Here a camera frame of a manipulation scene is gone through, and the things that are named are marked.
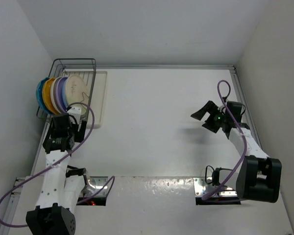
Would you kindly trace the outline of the beige green leaf plate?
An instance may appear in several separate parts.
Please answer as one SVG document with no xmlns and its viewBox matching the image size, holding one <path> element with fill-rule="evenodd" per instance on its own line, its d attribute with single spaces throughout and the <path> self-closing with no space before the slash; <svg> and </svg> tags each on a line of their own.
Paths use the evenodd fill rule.
<svg viewBox="0 0 294 235">
<path fill-rule="evenodd" d="M 65 98 L 68 105 L 73 103 L 88 104 L 88 88 L 84 80 L 77 74 L 68 77 L 65 82 Z"/>
</svg>

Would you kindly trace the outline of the cream plate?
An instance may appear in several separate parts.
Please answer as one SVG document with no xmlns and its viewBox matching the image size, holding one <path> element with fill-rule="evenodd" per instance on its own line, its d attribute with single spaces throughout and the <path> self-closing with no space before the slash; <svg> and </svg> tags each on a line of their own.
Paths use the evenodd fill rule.
<svg viewBox="0 0 294 235">
<path fill-rule="evenodd" d="M 52 102 L 53 107 L 55 108 L 56 112 L 59 114 L 60 110 L 57 107 L 55 93 L 54 93 L 54 85 L 55 85 L 56 80 L 57 79 L 53 77 L 51 89 L 50 89 L 50 97 L 51 97 L 51 102 Z"/>
</svg>

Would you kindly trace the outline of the purple plate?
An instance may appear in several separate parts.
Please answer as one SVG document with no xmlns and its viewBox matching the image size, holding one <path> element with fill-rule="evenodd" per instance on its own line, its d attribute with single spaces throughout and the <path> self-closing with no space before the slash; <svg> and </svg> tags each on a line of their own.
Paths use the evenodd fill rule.
<svg viewBox="0 0 294 235">
<path fill-rule="evenodd" d="M 56 102 L 57 102 L 61 112 L 65 112 L 65 110 L 66 110 L 64 103 L 63 103 L 63 100 L 62 100 L 63 79 L 64 79 L 64 77 L 60 77 L 57 80 L 56 87 L 55 87 L 55 89 L 56 89 L 56 92 L 55 92 Z"/>
</svg>

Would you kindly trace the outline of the teal polka dot plate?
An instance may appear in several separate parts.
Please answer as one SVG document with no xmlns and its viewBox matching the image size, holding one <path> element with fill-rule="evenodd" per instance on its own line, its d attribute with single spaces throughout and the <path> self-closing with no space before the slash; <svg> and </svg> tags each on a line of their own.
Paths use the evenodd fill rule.
<svg viewBox="0 0 294 235">
<path fill-rule="evenodd" d="M 45 82 L 48 80 L 49 78 L 46 77 L 44 79 L 42 79 L 38 85 L 37 85 L 37 88 L 36 88 L 36 100 L 38 102 L 38 105 L 39 107 L 45 111 L 47 114 L 51 115 L 52 112 L 46 107 L 46 105 L 44 104 L 44 101 L 43 101 L 43 96 L 42 96 L 42 89 L 43 89 L 43 86 L 45 84 Z"/>
</svg>

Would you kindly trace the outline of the yellow polka dot plate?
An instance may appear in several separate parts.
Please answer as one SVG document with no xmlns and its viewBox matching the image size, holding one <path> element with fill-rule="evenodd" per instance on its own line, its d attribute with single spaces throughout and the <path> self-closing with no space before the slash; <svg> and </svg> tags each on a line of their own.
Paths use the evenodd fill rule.
<svg viewBox="0 0 294 235">
<path fill-rule="evenodd" d="M 47 107 L 47 109 L 52 114 L 58 114 L 58 112 L 54 108 L 53 103 L 51 101 L 51 86 L 52 86 L 52 83 L 54 82 L 54 80 L 55 80 L 54 77 L 48 78 L 47 81 L 44 83 L 43 89 L 42 89 L 42 97 L 43 97 L 43 101 L 44 101 L 44 104 Z"/>
</svg>

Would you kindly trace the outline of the blue plate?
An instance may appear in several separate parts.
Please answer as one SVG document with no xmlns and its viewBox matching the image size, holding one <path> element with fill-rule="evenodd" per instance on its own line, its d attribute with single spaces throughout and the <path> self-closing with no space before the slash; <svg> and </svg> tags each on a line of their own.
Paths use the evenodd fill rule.
<svg viewBox="0 0 294 235">
<path fill-rule="evenodd" d="M 66 100 L 66 81 L 67 81 L 68 77 L 64 77 L 63 79 L 63 84 L 62 84 L 62 100 L 63 100 L 63 103 L 64 103 L 64 106 L 65 108 L 68 107 L 68 103 L 67 103 L 67 100 Z"/>
</svg>

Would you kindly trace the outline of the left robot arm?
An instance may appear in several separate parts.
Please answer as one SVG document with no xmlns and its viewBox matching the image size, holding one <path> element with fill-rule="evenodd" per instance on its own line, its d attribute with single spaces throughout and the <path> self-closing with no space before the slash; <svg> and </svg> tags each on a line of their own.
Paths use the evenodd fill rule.
<svg viewBox="0 0 294 235">
<path fill-rule="evenodd" d="M 79 114 L 61 114 L 51 120 L 43 142 L 46 171 L 35 209 L 26 214 L 34 235 L 73 235 L 76 231 L 74 209 L 86 186 L 82 169 L 67 170 L 76 142 L 84 139 L 86 124 L 79 125 Z"/>
</svg>

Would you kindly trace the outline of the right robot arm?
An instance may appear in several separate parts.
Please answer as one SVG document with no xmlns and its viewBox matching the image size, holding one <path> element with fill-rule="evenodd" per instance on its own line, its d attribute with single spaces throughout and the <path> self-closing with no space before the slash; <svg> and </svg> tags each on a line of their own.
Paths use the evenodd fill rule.
<svg viewBox="0 0 294 235">
<path fill-rule="evenodd" d="M 235 186 L 238 198 L 275 203 L 279 197 L 282 163 L 261 149 L 250 127 L 242 122 L 244 113 L 242 103 L 228 101 L 218 107 L 209 100 L 191 117 L 202 120 L 208 114 L 202 127 L 213 133 L 222 130 L 241 156 L 234 167 L 239 172 Z"/>
</svg>

